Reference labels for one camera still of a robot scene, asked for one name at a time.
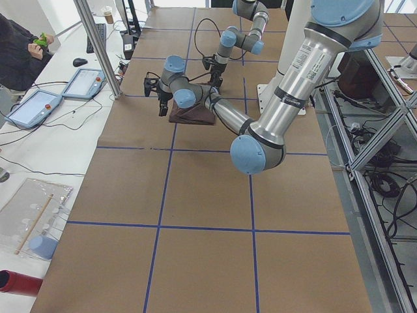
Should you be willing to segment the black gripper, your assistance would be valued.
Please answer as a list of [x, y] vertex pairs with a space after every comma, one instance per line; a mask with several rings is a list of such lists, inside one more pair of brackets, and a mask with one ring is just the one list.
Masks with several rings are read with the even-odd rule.
[[146, 97], [150, 97], [151, 92], [155, 92], [159, 100], [159, 116], [163, 117], [167, 115], [169, 106], [168, 101], [171, 100], [171, 93], [165, 92], [161, 86], [161, 78], [159, 75], [153, 72], [147, 72], [143, 81], [144, 94]]
[[227, 63], [221, 63], [221, 57], [217, 55], [204, 56], [202, 63], [205, 70], [210, 72], [209, 85], [220, 88], [223, 83], [222, 73], [225, 71]]

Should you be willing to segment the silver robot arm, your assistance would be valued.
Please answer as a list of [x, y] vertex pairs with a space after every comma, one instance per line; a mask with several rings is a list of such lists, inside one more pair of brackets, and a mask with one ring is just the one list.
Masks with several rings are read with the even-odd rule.
[[220, 36], [217, 52], [210, 57], [203, 57], [202, 62], [206, 70], [210, 70], [209, 85], [220, 88], [225, 71], [234, 47], [245, 52], [259, 55], [264, 47], [262, 35], [269, 21], [268, 9], [260, 1], [233, 1], [235, 15], [252, 22], [250, 32], [243, 33], [234, 26], [229, 26]]
[[264, 89], [266, 105], [257, 120], [224, 99], [218, 82], [192, 83], [177, 55], [166, 58], [160, 76], [145, 78], [144, 91], [158, 95], [160, 115], [167, 113], [169, 100], [181, 109], [206, 107], [236, 134], [230, 148], [235, 167], [245, 174], [260, 173], [283, 162], [287, 129], [338, 54], [380, 43], [383, 13], [382, 1], [295, 1], [281, 52], [287, 66]]

